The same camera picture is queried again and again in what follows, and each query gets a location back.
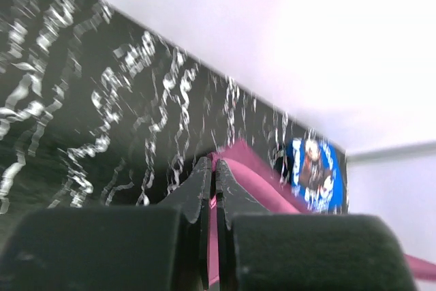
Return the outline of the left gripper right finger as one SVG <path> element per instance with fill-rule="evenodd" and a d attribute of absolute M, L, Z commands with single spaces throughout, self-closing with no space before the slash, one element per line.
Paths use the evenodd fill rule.
<path fill-rule="evenodd" d="M 219 289 L 236 290 L 236 255 L 232 220 L 238 214 L 266 214 L 269 211 L 236 181 L 227 162 L 222 159 L 217 161 L 215 186 L 217 196 Z"/>

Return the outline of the magenta cloth napkin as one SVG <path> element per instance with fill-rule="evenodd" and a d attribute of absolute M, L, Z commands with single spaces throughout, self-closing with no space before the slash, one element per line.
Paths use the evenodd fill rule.
<path fill-rule="evenodd" d="M 273 213 L 308 213 L 302 200 L 292 195 L 290 186 L 280 186 L 279 175 L 272 170 L 244 141 L 238 140 L 223 151 L 208 154 L 212 169 L 222 159 L 230 167 L 236 182 L 247 190 L 261 205 Z M 209 287 L 219 282 L 219 248 L 217 233 L 217 201 L 210 202 L 210 223 L 208 238 L 208 281 Z"/>

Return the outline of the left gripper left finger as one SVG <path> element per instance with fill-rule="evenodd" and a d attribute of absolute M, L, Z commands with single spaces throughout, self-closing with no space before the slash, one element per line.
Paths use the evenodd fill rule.
<path fill-rule="evenodd" d="M 177 290 L 207 290 L 209 287 L 211 182 L 211 161 L 207 157 L 201 157 L 188 179 L 160 202 L 160 205 L 181 211 L 180 237 L 174 267 Z"/>

